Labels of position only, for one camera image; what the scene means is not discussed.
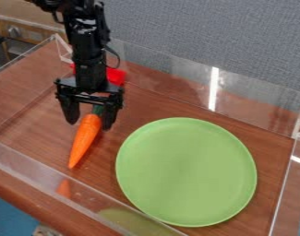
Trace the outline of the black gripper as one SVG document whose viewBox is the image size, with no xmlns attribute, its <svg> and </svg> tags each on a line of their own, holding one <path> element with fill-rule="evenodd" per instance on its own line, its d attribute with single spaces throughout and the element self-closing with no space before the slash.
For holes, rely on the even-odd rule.
<svg viewBox="0 0 300 236">
<path fill-rule="evenodd" d="M 124 88 L 108 80 L 99 88 L 80 88 L 76 77 L 56 80 L 56 97 L 60 101 L 67 121 L 76 124 L 80 119 L 80 103 L 104 105 L 104 131 L 108 131 L 117 120 L 119 109 L 124 105 Z"/>
</svg>

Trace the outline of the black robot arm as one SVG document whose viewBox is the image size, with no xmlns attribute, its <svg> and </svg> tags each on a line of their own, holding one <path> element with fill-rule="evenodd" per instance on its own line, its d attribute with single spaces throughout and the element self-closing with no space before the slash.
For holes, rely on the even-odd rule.
<svg viewBox="0 0 300 236">
<path fill-rule="evenodd" d="M 56 97 L 67 121 L 76 124 L 80 119 L 80 104 L 93 105 L 103 112 L 104 131 L 117 120 L 124 106 L 124 87 L 109 81 L 107 53 L 119 54 L 108 46 L 111 29 L 107 25 L 104 2 L 100 0 L 25 0 L 53 15 L 65 26 L 72 44 L 75 75 L 56 80 Z"/>
</svg>

